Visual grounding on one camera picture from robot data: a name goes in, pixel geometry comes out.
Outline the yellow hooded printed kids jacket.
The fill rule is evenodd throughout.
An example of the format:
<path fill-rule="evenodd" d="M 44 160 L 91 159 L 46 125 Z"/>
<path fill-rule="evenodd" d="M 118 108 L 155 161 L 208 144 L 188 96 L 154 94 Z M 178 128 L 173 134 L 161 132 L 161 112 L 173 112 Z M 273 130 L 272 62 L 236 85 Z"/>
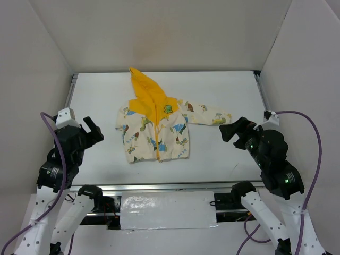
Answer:
<path fill-rule="evenodd" d="M 230 113 L 190 100 L 167 96 L 158 83 L 130 68 L 135 98 L 117 115 L 127 162 L 159 162 L 187 159 L 190 155 L 189 124 L 230 124 Z"/>

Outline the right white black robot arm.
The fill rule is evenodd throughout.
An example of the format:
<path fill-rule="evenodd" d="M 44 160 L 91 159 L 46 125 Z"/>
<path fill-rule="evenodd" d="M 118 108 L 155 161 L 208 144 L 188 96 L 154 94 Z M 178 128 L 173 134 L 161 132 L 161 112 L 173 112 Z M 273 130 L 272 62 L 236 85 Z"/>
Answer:
<path fill-rule="evenodd" d="M 305 192 L 299 171 L 286 159 L 288 144 L 279 131 L 266 127 L 278 123 L 276 113 L 265 112 L 261 124 L 241 117 L 232 124 L 220 125 L 219 129 L 225 142 L 238 136 L 234 146 L 248 151 L 256 162 L 262 182 L 278 203 L 284 220 L 276 217 L 249 181 L 232 186 L 231 202 L 237 208 L 247 209 L 257 220 L 275 254 L 327 254 L 307 209 L 310 195 Z"/>

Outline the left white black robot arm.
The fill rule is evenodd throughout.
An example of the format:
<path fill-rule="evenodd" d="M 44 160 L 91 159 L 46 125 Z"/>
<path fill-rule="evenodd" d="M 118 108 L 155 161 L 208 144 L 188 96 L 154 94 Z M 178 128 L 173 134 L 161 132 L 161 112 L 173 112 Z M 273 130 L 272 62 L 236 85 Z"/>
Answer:
<path fill-rule="evenodd" d="M 34 208 L 29 225 L 19 232 L 23 238 L 15 254 L 64 254 L 86 214 L 104 206 L 102 189 L 86 184 L 79 188 L 65 215 L 58 218 L 85 150 L 103 141 L 104 136 L 90 117 L 83 119 L 89 132 L 74 117 L 58 114 L 52 119 L 57 128 L 48 128 L 55 147 L 39 170 Z"/>

